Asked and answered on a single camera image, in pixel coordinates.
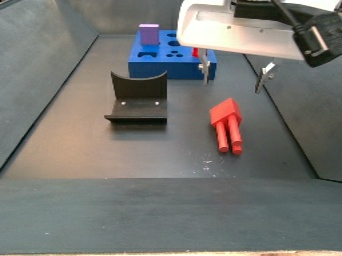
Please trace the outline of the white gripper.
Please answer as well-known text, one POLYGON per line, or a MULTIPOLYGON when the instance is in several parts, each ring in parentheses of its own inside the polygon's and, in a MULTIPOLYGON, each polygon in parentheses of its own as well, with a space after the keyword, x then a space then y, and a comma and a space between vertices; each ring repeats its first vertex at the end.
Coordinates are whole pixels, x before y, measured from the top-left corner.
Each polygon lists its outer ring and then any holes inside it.
MULTIPOLYGON (((210 80, 208 49, 244 54, 332 61, 342 56, 342 0, 185 0, 178 41, 200 48, 204 83, 210 80)), ((261 68, 260 94, 277 67, 261 68)))

